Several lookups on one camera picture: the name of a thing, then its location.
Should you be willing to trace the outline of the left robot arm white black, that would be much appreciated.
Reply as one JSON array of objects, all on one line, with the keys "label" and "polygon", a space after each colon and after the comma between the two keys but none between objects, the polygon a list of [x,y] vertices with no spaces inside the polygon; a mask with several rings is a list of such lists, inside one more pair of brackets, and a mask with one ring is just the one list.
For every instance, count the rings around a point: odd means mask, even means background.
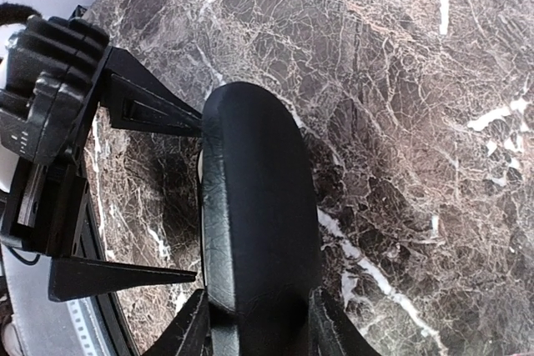
[{"label": "left robot arm white black", "polygon": [[1,6],[20,24],[1,60],[1,242],[16,258],[49,258],[48,298],[64,302],[124,289],[192,283],[196,273],[82,256],[89,216],[83,150],[99,108],[113,128],[197,138],[201,114],[129,51],[82,18],[43,18]]}]

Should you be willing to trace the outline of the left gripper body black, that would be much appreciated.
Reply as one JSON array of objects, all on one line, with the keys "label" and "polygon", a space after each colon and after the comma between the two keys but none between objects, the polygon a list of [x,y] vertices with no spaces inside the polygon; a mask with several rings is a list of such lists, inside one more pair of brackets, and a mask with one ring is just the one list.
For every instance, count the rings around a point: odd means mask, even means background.
[{"label": "left gripper body black", "polygon": [[3,183],[1,240],[47,256],[73,252],[87,181],[82,116],[109,37],[82,18],[31,16],[1,64],[1,144],[17,159]]}]

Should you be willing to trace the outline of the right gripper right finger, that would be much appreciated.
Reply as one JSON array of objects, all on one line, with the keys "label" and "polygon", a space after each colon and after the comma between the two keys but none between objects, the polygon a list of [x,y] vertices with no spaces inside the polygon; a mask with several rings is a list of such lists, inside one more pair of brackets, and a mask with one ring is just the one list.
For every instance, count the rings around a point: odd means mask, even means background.
[{"label": "right gripper right finger", "polygon": [[324,288],[310,292],[308,320],[309,355],[380,355]]}]

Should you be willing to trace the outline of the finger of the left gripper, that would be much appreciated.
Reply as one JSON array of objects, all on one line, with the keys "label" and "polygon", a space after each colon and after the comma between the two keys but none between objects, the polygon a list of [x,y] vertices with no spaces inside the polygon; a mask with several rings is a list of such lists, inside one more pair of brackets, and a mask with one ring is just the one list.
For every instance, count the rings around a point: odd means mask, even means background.
[{"label": "finger of the left gripper", "polygon": [[99,85],[113,128],[199,138],[202,114],[172,94],[129,51],[110,47]]},{"label": "finger of the left gripper", "polygon": [[192,283],[197,273],[172,268],[158,268],[127,263],[100,264],[86,258],[53,258],[48,283],[48,298],[53,302],[87,298],[95,295],[101,279],[98,275],[110,273],[103,280],[118,292],[142,286]]}]

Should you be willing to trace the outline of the black glasses case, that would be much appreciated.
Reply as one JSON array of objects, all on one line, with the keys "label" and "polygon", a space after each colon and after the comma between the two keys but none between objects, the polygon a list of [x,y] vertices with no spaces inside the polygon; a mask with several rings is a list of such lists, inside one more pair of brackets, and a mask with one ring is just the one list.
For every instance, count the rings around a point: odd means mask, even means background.
[{"label": "black glasses case", "polygon": [[213,351],[306,355],[320,230],[306,146],[271,92],[215,89],[202,116],[202,239]]}]

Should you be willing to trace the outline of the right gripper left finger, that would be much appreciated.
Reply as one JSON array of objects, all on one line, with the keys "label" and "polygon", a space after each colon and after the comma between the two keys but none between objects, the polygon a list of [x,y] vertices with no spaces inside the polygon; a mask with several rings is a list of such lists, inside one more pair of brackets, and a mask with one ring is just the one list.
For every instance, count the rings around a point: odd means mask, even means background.
[{"label": "right gripper left finger", "polygon": [[208,329],[207,295],[197,289],[144,356],[200,356]]}]

